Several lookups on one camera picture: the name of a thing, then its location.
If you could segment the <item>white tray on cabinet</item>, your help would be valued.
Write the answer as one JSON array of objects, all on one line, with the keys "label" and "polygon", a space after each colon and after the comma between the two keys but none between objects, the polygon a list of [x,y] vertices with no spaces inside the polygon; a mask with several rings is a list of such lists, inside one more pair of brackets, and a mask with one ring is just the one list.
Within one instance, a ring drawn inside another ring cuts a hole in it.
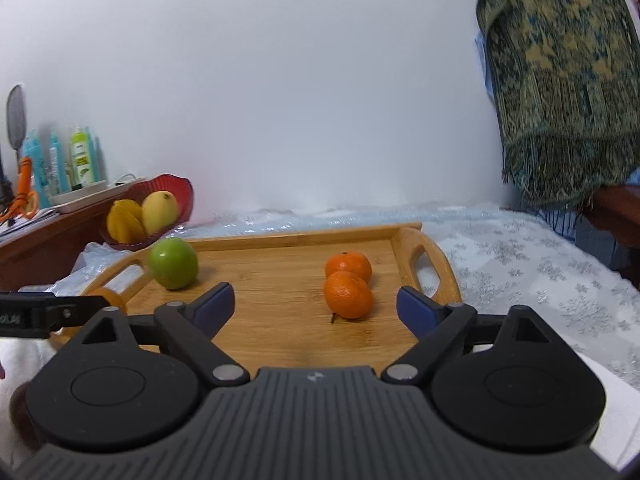
[{"label": "white tray on cabinet", "polygon": [[52,196],[50,198],[51,207],[59,214],[71,214],[72,212],[88,208],[94,204],[105,202],[106,200],[114,200],[138,182],[139,179],[113,184],[99,181],[76,191]]}]

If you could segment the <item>green apple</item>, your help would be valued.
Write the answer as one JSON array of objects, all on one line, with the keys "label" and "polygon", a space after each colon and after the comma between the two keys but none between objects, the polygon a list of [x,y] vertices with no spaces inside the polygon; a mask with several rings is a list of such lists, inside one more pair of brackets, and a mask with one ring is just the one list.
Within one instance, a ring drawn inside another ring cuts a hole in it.
[{"label": "green apple", "polygon": [[151,247],[148,265],[154,280],[168,290],[189,287],[198,278],[198,254],[182,238],[156,242]]}]

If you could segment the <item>green spray bottle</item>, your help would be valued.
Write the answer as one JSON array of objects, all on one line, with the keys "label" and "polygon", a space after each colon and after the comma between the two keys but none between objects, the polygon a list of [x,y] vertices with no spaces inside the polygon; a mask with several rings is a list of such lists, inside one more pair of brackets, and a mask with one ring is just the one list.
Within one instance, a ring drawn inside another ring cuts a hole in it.
[{"label": "green spray bottle", "polygon": [[96,182],[92,140],[88,130],[79,126],[70,135],[70,154],[77,183],[86,186]]}]

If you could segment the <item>wooden serving tray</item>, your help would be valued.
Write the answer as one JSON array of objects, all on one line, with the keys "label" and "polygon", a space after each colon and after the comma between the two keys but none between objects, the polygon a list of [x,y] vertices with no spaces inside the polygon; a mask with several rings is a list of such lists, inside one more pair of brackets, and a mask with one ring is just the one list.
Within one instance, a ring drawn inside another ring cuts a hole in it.
[{"label": "wooden serving tray", "polygon": [[[123,258],[84,289],[90,295],[130,266],[142,273],[119,292],[130,314],[148,314],[171,300],[190,302],[220,282],[235,292],[235,311],[215,344],[250,373],[270,367],[369,365],[377,372],[416,341],[396,313],[404,286],[420,286],[416,260],[427,255],[439,284],[439,304],[462,299],[448,259],[419,223],[341,230],[232,236],[192,240],[198,280],[168,292],[148,270],[149,249]],[[371,316],[359,322],[333,321],[324,301],[324,266],[345,250],[361,252],[372,266]]]}]

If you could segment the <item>yellow mango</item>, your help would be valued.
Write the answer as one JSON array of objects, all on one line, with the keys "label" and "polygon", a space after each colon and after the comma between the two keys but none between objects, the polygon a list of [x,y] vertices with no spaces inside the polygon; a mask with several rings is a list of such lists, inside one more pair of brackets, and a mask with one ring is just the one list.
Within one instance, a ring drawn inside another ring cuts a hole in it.
[{"label": "yellow mango", "polygon": [[163,231],[180,216],[175,195],[168,191],[157,191],[146,196],[141,211],[142,224],[148,235]]}]

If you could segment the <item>large dull orange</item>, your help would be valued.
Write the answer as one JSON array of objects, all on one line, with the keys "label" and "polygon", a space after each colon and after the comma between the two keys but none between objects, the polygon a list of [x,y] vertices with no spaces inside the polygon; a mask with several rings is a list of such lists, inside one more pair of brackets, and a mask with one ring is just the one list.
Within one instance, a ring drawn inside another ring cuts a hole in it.
[{"label": "large dull orange", "polygon": [[106,287],[98,287],[87,292],[87,296],[104,298],[111,307],[118,307],[123,314],[127,313],[126,301],[117,292]]}]

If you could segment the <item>wooden side cabinet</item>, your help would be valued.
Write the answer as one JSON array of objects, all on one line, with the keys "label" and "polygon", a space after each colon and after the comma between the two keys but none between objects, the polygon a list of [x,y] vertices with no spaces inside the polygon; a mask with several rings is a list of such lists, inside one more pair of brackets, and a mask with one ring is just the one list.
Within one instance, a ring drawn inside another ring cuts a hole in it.
[{"label": "wooden side cabinet", "polygon": [[87,244],[102,242],[107,211],[130,186],[131,183],[117,185],[112,197],[69,214],[44,219],[2,240],[1,289],[53,284],[64,278]]}]

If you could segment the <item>white towel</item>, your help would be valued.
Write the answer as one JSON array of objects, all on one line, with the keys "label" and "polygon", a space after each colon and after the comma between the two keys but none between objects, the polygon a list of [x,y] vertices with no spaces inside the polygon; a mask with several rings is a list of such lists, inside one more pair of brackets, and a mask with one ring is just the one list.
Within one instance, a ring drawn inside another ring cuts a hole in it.
[{"label": "white towel", "polygon": [[[54,350],[46,340],[3,338],[1,341],[1,364],[6,371],[6,378],[1,381],[1,459],[13,469],[34,452],[12,422],[11,396],[53,355]],[[606,407],[591,448],[608,464],[622,469],[639,453],[639,391],[588,356],[582,359],[598,376],[606,393]]]}]

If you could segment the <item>red fruit bowl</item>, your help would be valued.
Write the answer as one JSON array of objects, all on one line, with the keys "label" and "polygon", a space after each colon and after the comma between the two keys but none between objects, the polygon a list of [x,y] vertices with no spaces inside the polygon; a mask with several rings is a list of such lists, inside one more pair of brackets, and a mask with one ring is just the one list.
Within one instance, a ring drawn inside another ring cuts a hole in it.
[{"label": "red fruit bowl", "polygon": [[194,189],[187,178],[161,174],[136,182],[113,200],[101,234],[110,246],[139,250],[185,224],[192,214]]}]

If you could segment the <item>green patterned fringed cloth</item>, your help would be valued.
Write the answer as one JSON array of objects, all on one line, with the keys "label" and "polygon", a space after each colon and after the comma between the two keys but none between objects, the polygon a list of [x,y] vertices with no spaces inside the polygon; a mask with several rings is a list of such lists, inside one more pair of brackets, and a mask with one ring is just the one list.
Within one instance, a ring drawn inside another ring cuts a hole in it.
[{"label": "green patterned fringed cloth", "polygon": [[503,177],[578,208],[639,165],[639,39],[626,0],[477,0]]}]

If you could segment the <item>mandarin orange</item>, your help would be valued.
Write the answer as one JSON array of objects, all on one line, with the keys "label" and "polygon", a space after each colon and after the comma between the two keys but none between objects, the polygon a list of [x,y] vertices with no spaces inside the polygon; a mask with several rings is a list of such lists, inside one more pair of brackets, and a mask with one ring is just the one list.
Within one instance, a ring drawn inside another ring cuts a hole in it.
[{"label": "mandarin orange", "polygon": [[361,252],[339,252],[333,255],[324,266],[328,278],[335,272],[349,272],[369,283],[372,278],[372,266],[369,259]]},{"label": "mandarin orange", "polygon": [[334,318],[359,320],[373,308],[373,295],[367,282],[347,271],[336,271],[326,279],[323,296]]}]

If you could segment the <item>yellow starfruit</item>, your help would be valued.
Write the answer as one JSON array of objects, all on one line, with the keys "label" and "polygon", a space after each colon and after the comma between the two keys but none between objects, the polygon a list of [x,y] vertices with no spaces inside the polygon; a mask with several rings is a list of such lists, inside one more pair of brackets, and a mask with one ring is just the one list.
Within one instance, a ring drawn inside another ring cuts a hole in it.
[{"label": "yellow starfruit", "polygon": [[106,217],[106,228],[118,244],[137,244],[146,239],[142,208],[134,200],[115,200]]}]

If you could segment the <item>blue bottle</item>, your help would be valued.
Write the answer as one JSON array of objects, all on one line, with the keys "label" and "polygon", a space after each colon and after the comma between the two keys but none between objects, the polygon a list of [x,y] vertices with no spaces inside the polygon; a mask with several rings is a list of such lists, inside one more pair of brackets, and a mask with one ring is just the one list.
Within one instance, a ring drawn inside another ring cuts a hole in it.
[{"label": "blue bottle", "polygon": [[62,143],[58,135],[52,131],[50,135],[50,164],[55,193],[64,194],[70,190],[66,174],[66,162]]},{"label": "blue bottle", "polygon": [[49,182],[47,177],[47,167],[44,163],[42,145],[35,130],[27,133],[22,146],[23,155],[32,161],[32,188],[38,194],[40,209],[51,207],[49,200]]}]

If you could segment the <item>dark wooden chair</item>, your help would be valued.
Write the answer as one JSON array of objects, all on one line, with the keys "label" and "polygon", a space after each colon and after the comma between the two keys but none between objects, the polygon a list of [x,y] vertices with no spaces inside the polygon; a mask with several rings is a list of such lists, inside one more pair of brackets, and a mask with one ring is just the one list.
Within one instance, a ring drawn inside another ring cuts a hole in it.
[{"label": "dark wooden chair", "polygon": [[640,190],[638,185],[600,188],[594,192],[585,217],[598,230],[611,233],[623,246],[640,245]]}]

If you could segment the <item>snowflake lace tablecloth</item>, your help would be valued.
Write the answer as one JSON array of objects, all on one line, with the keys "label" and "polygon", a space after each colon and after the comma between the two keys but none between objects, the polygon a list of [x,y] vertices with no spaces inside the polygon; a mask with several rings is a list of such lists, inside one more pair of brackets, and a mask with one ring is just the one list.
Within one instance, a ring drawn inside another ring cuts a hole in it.
[{"label": "snowflake lace tablecloth", "polygon": [[178,229],[182,237],[265,235],[420,222],[442,248],[462,296],[482,313],[534,308],[584,356],[639,385],[639,293],[530,214],[497,206],[411,205],[318,214],[261,210]]}]

